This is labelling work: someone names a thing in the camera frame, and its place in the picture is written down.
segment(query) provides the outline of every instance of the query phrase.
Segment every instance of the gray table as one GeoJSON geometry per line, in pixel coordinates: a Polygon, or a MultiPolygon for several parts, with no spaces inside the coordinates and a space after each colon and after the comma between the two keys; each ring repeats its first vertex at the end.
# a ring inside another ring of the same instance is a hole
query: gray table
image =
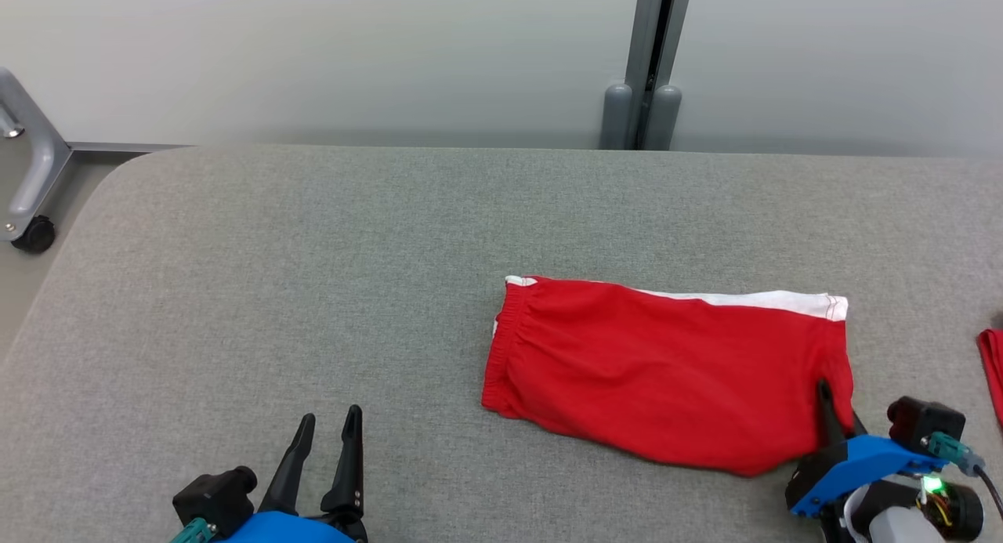
{"type": "MultiPolygon", "coordinates": [[[[945,160],[140,158],[95,192],[0,366],[3,537],[165,541],[179,489],[239,464],[263,487],[305,412],[312,513],[357,402],[376,543],[816,539],[785,512],[789,465],[659,466],[481,409],[508,274],[846,295],[864,422],[884,433],[899,395],[940,399],[1003,482],[974,342],[1003,310],[1001,190],[1003,164],[945,160]]],[[[1003,534],[991,512],[983,540],[1003,534]]]]}

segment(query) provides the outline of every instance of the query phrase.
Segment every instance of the folded red shorts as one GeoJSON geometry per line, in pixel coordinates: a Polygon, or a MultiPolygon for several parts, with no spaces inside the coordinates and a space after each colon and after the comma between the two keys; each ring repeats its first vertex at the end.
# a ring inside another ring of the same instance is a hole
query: folded red shorts
{"type": "Polygon", "coordinates": [[[852,430],[846,317],[828,294],[509,277],[481,403],[659,463],[757,475],[819,448],[821,378],[852,430]]]}
{"type": "Polygon", "coordinates": [[[986,367],[989,395],[993,399],[996,420],[1003,426],[1003,330],[987,329],[979,334],[979,352],[986,367]]]}

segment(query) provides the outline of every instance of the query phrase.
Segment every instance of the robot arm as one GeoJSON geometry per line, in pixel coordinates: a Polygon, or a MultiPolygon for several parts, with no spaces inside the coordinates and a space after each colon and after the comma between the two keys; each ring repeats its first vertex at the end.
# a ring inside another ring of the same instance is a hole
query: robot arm
{"type": "Polygon", "coordinates": [[[303,464],[310,455],[316,418],[307,414],[276,469],[258,513],[248,494],[258,485],[251,469],[203,475],[174,498],[186,528],[172,543],[368,543],[362,525],[362,409],[352,405],[341,432],[342,450],[331,490],[321,500],[323,515],[301,518],[296,512],[303,464]]]}
{"type": "Polygon", "coordinates": [[[950,463],[962,464],[972,475],[967,469],[981,464],[956,441],[965,426],[963,415],[903,396],[889,408],[891,439],[868,435],[859,420],[848,439],[824,380],[816,393],[827,446],[801,459],[787,483],[792,514],[817,518],[826,543],[941,543],[979,536],[983,509],[978,495],[931,476],[950,463]],[[905,484],[895,481],[905,477],[910,477],[905,484]]]}

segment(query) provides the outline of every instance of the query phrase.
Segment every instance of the caster wheel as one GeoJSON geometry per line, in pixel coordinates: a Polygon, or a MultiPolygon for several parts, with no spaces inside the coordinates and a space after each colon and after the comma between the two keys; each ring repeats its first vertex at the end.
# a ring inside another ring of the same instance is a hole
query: caster wheel
{"type": "Polygon", "coordinates": [[[42,253],[56,241],[56,226],[47,216],[35,216],[28,223],[24,234],[10,242],[15,248],[27,253],[42,253]]]}

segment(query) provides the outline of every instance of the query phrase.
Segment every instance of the red shorts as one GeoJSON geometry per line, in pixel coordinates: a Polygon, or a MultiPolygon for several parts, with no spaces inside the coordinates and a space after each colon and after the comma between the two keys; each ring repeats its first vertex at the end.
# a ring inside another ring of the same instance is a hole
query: red shorts
{"type": "Polygon", "coordinates": [[[982,353],[996,420],[1003,426],[1003,329],[987,329],[980,333],[979,352],[982,353]]]}
{"type": "Polygon", "coordinates": [[[827,294],[509,277],[481,403],[659,463],[757,475],[818,449],[820,378],[853,428],[846,315],[827,294]]]}

